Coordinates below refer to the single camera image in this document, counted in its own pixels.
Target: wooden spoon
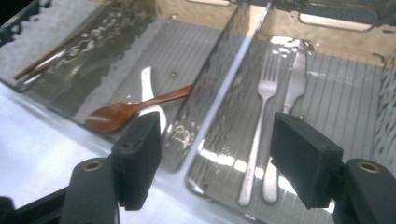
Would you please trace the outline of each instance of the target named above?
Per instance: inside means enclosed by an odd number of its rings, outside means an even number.
[[[122,127],[133,114],[141,109],[183,98],[190,93],[191,89],[192,85],[137,104],[116,103],[108,105],[93,111],[85,120],[85,124],[100,133],[113,132]]]

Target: utensil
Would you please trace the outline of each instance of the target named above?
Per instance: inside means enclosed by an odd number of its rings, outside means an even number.
[[[254,134],[253,143],[248,156],[247,169],[242,183],[242,189],[239,194],[239,204],[247,206],[250,203],[251,191],[253,188],[254,174],[256,170],[257,153],[259,151],[260,136],[262,134],[262,118],[264,114],[265,104],[267,100],[276,93],[277,82],[279,77],[280,57],[272,51],[266,53],[264,59],[263,71],[260,76],[258,94],[262,98],[262,109],[257,121],[256,132]]]
[[[183,98],[190,93],[191,89],[192,85],[189,85],[137,104],[115,103],[108,105],[93,111],[85,120],[85,124],[100,133],[113,132],[122,127],[133,114],[141,109]]]
[[[147,67],[142,70],[140,74],[140,79],[142,80],[142,101],[147,101],[154,98],[154,94],[152,93],[152,87],[151,87],[151,67]],[[165,113],[163,112],[163,109],[159,105],[152,105],[150,107],[140,110],[139,116],[151,112],[160,113],[161,133],[163,133],[166,127],[166,116]]]
[[[293,70],[288,83],[283,113],[289,114],[297,98],[305,92],[306,86],[306,55],[304,41],[300,41],[296,57],[294,59]],[[278,179],[279,171],[271,163],[272,157],[268,159],[265,169],[264,179],[262,181],[262,197],[268,203],[275,203],[278,198]]]

